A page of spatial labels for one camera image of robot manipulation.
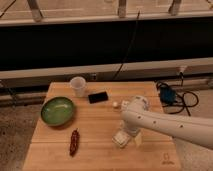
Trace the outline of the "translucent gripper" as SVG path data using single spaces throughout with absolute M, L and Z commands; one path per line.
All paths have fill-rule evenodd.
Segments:
M 129 134 L 134 138 L 136 146 L 141 146 L 142 144 L 142 134 L 140 132 L 140 128 L 137 126 L 134 126 L 133 124 L 130 124 L 128 122 L 122 121 L 121 122 L 121 129 L 125 131 L 127 134 Z

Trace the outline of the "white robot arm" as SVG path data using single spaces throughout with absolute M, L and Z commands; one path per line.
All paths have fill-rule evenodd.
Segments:
M 146 128 L 213 150 L 213 119 L 151 112 L 144 96 L 123 101 L 121 118 L 129 135 Z

